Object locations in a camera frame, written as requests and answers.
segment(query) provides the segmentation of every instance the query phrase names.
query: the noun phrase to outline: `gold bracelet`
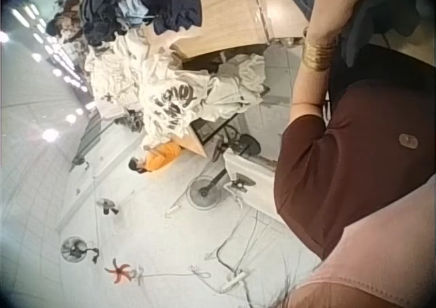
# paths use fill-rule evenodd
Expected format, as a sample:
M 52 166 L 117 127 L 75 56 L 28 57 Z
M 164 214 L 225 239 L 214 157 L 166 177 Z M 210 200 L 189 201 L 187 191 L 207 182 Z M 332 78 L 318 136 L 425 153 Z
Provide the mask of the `gold bracelet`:
M 305 43 L 302 48 L 302 62 L 311 70 L 322 72 L 330 67 L 330 61 L 336 43 L 329 46 L 318 46 L 315 44 L 308 43 L 306 39 L 305 29 L 303 35 Z

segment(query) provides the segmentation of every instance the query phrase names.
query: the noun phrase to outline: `hand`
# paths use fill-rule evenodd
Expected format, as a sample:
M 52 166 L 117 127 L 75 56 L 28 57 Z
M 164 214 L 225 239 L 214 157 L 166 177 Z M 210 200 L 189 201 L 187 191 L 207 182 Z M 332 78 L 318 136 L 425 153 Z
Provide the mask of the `hand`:
M 331 44 L 341 33 L 359 0 L 315 0 L 307 39 L 312 44 Z

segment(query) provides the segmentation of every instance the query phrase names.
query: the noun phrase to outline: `wooden table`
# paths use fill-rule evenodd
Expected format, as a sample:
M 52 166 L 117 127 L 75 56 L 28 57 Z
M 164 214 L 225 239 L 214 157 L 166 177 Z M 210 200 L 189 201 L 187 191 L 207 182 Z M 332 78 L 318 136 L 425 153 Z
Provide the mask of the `wooden table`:
M 282 37 L 300 37 L 307 21 L 292 0 L 201 0 L 203 24 L 188 31 L 155 35 L 144 28 L 156 50 L 173 47 L 189 59 L 209 52 L 252 44 L 265 44 Z

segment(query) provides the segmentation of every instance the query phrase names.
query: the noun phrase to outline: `pink fabric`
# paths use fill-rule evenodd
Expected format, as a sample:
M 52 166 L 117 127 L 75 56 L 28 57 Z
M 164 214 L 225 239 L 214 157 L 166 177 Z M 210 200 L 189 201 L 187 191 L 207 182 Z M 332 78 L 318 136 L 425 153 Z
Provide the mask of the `pink fabric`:
M 436 288 L 435 176 L 399 201 L 346 227 L 327 260 L 301 286 L 340 283 L 400 307 Z

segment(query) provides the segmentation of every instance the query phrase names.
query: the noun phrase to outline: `maroon shirt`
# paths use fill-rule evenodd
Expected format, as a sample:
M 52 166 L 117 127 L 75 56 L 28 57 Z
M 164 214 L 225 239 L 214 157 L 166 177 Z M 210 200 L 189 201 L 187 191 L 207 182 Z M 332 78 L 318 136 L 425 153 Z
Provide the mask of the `maroon shirt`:
M 286 129 L 275 176 L 277 211 L 321 259 L 345 226 L 435 173 L 434 97 L 375 80 L 353 84 L 328 127 L 313 115 Z

